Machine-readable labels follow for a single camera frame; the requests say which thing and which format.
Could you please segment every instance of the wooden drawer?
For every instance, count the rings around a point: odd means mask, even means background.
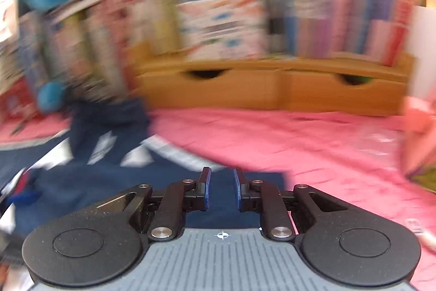
[[[282,109],[389,116],[400,113],[407,84],[374,78],[364,84],[351,85],[338,74],[283,71],[281,88]]]
[[[153,108],[276,109],[278,104],[276,70],[170,70],[138,78]]]

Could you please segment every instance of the pink fabric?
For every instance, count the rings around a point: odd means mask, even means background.
[[[54,136],[68,128],[69,119],[63,119],[59,115],[49,115],[43,119],[34,119],[28,122],[21,132],[11,136],[11,132],[19,123],[20,120],[10,120],[0,125],[0,144]]]
[[[398,171],[400,117],[224,109],[159,110],[152,130],[177,146],[227,166],[286,172],[289,189],[305,183],[404,225],[417,218],[436,233],[436,195]],[[367,133],[396,138],[380,151]],[[423,249],[412,283],[436,285],[436,254]]]

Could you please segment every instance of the blue ball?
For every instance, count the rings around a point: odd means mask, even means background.
[[[38,108],[49,114],[58,111],[64,101],[64,86],[61,82],[53,81],[43,85],[38,93]]]

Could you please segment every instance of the gray ridged plate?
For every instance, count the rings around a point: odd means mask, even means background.
[[[258,229],[185,229],[174,241],[154,243],[129,273],[94,291],[345,291],[325,280],[294,246],[264,238]],[[33,291],[54,291],[37,284]],[[365,290],[411,291],[403,282]]]

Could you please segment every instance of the wooden desk organizer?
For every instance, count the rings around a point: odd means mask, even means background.
[[[184,61],[182,54],[149,56],[141,44],[131,49],[139,93],[152,108],[285,109],[342,111],[388,116],[400,113],[413,57],[404,53],[396,67],[358,59],[264,59]],[[343,75],[370,77],[351,85]]]

